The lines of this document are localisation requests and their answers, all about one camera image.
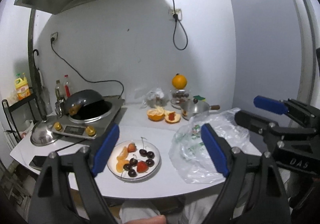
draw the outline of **strawberry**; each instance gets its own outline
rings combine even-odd
[[[173,121],[175,116],[176,116],[175,112],[170,113],[169,114],[169,121]]]
[[[130,143],[128,145],[128,152],[135,152],[137,150],[136,145],[134,144],[134,142]]]
[[[138,162],[138,164],[137,164],[137,172],[138,173],[146,172],[148,169],[149,169],[149,167],[146,164],[146,162],[144,162],[144,161]]]

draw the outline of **red bottle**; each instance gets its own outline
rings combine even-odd
[[[64,89],[66,91],[66,98],[69,98],[73,94],[72,85],[70,83],[68,75],[65,75],[64,78],[65,79],[64,79],[64,82],[63,82],[63,86],[64,86]]]

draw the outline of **gold knob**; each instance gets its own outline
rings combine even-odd
[[[88,136],[94,136],[96,134],[96,129],[94,129],[93,126],[87,126],[85,129],[85,132],[87,133]]]
[[[53,127],[57,130],[60,131],[62,129],[62,125],[59,122],[55,122]]]

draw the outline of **smartphone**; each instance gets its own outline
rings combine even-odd
[[[36,170],[41,171],[41,168],[46,159],[47,159],[47,156],[36,155],[35,157],[33,157],[32,161],[29,163],[29,166]]]

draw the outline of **cherry stem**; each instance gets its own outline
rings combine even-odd
[[[143,145],[142,149],[144,149],[144,142],[143,142],[143,139],[146,139],[146,138],[144,138],[144,137],[141,137],[141,140],[142,140],[142,145]]]

